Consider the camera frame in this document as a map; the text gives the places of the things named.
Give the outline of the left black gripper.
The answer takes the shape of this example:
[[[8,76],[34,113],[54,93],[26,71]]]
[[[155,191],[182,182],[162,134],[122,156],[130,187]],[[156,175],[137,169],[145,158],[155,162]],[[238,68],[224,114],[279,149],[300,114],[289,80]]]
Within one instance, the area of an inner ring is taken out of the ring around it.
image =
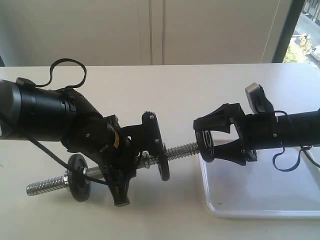
[[[110,170],[104,174],[104,178],[114,205],[129,205],[129,182],[137,175],[137,169],[144,158],[143,152],[135,157],[131,143],[121,133],[115,115],[102,116],[74,89],[66,90],[64,95],[74,104],[76,114],[61,140],[62,145],[70,153],[84,154],[102,170]]]

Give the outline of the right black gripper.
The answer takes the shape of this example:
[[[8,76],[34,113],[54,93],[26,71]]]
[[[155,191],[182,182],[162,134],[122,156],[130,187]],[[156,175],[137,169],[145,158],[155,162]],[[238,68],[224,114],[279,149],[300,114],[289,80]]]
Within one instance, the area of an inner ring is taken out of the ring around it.
[[[238,139],[216,145],[213,159],[240,166],[258,160],[257,151],[281,148],[282,140],[274,113],[245,114],[239,103],[223,104],[215,111],[193,121],[195,131],[231,132],[234,124]]]

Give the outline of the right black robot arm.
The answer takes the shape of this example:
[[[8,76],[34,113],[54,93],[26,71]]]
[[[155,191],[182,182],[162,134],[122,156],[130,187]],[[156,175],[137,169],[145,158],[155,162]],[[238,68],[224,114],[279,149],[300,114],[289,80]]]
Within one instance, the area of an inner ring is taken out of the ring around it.
[[[212,132],[229,134],[234,126],[238,139],[215,145]],[[257,161],[258,150],[300,147],[304,151],[320,143],[320,112],[286,114],[267,111],[245,114],[239,103],[225,103],[193,122],[196,143],[202,159],[215,159],[240,166]]]

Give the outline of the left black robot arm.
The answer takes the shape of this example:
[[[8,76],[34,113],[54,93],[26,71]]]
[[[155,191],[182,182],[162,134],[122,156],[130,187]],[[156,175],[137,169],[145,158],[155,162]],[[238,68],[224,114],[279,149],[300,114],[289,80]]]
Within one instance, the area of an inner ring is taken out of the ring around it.
[[[84,170],[86,158],[95,162],[113,202],[129,204],[129,183],[136,176],[144,146],[144,127],[121,127],[115,115],[102,116],[73,87],[45,90],[26,79],[0,82],[0,137],[27,140],[41,150],[43,142],[60,142],[71,153],[67,162],[48,155],[64,166],[73,197],[89,198],[94,179]]]

